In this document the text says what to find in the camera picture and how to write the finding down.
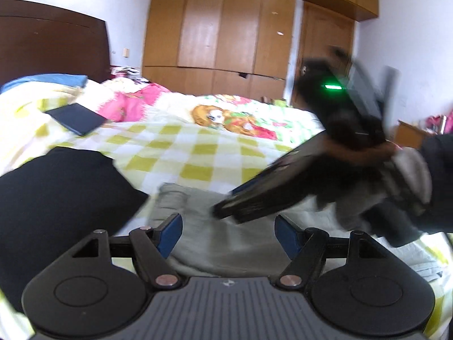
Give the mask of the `grey gloved right hand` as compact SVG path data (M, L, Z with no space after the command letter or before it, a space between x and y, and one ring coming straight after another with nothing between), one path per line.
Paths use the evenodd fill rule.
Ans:
M352 168L340 177L339 186L318 197L334 203L336 220L344 230L370 229L363 214L389 202L397 210L422 215L431 201L433 185L428 164L421 153L386 141L379 146L351 150L327 138L325 155Z

